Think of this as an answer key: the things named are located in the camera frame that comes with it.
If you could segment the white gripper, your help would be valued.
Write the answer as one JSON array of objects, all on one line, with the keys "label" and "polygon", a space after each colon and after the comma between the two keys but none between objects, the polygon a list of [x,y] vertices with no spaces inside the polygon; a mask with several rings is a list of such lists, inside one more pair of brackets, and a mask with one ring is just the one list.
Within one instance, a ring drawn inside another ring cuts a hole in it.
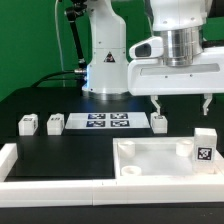
[{"label": "white gripper", "polygon": [[224,93],[224,46],[205,48],[189,66],[170,67],[163,63],[165,50],[161,37],[151,37],[133,45],[128,66],[128,90],[134,96],[151,96],[151,103],[161,114],[157,95],[205,94],[203,115],[213,93]]}]

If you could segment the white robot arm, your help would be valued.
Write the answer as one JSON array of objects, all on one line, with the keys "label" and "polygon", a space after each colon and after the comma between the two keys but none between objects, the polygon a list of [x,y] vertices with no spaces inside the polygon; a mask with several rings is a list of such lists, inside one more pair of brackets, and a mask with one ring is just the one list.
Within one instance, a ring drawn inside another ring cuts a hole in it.
[{"label": "white robot arm", "polygon": [[201,28],[212,0],[145,0],[152,36],[126,47],[126,24],[111,0],[87,0],[92,60],[83,92],[107,100],[126,93],[202,94],[205,105],[224,93],[224,46],[205,47]]}]

